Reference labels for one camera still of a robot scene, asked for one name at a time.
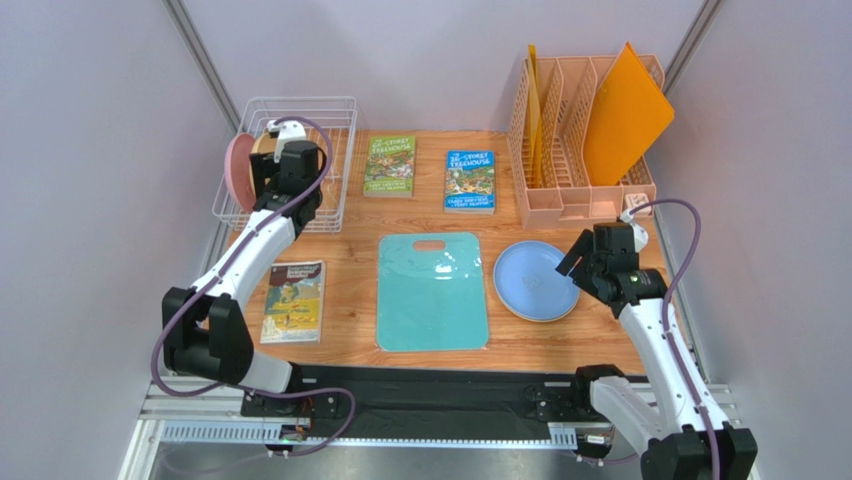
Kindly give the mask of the yellow bear plate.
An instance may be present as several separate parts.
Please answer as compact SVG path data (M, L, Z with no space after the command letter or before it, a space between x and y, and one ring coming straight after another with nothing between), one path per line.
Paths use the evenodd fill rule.
M558 321L571 313L579 301L578 295L559 298L499 295L498 298L513 315L534 323Z

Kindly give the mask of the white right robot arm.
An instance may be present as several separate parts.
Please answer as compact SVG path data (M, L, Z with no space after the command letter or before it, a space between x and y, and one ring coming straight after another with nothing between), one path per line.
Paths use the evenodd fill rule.
M610 365L577 370L581 390L633 447L643 478L747 479L756 439L731 423L692 363L665 280L639 265L640 233L623 222L597 224L556 270L610 308L640 356L656 404Z

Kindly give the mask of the blue plate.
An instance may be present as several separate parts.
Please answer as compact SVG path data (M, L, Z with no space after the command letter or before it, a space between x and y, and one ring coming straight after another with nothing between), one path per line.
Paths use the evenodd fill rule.
M497 258L493 283L497 295L533 296L539 298L578 295L580 289L556 267L563 259L557 247L527 240L507 247Z

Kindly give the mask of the tan plate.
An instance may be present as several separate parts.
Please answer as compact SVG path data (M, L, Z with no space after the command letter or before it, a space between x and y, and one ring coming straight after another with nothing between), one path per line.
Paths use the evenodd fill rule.
M249 160L253 168L266 168L277 166L275 151L277 147L277 134L265 131L255 139Z

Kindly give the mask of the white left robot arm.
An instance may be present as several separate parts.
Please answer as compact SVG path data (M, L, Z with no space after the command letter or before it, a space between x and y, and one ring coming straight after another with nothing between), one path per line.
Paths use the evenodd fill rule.
M163 329L150 368L155 384L170 395L159 368L209 380L211 389L231 386L287 397L294 367L257 351L243 310L275 259L315 219L320 185L331 154L316 143L284 143L273 174L249 221L220 260L188 288L171 288L162 300Z

